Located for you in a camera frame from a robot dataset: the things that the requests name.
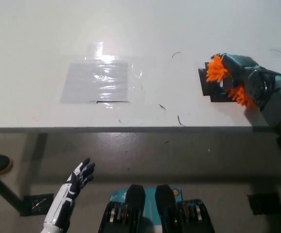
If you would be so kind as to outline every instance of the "gray floor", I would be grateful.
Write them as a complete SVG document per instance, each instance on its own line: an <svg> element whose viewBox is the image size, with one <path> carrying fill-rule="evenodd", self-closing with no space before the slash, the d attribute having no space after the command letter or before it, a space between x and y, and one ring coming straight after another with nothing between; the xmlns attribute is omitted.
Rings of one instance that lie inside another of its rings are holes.
<svg viewBox="0 0 281 233"><path fill-rule="evenodd" d="M281 233L281 216L254 216L247 195L278 190L281 152L271 133L0 134L13 158L1 179L17 194L56 193L85 157L95 179L81 192L69 232L97 232L109 195L131 183L182 187L202 199L217 233ZM0 197L0 233L37 233L44 216L19 217Z"/></svg>

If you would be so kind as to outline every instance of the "robotic hand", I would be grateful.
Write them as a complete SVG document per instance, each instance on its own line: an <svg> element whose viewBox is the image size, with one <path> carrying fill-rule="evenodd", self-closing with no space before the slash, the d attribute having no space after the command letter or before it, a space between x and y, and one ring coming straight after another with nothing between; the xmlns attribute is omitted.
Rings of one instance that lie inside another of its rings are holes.
<svg viewBox="0 0 281 233"><path fill-rule="evenodd" d="M227 53L219 56L231 75L223 80L222 87L245 87L246 94L252 98L266 122L279 135L277 142L281 149L281 74L260 66L250 57Z"/></svg>
<svg viewBox="0 0 281 233"><path fill-rule="evenodd" d="M95 163L89 164L89 162L90 159L87 158L80 163L61 186L44 220L41 233L67 232L75 200L81 189L93 180Z"/></svg>

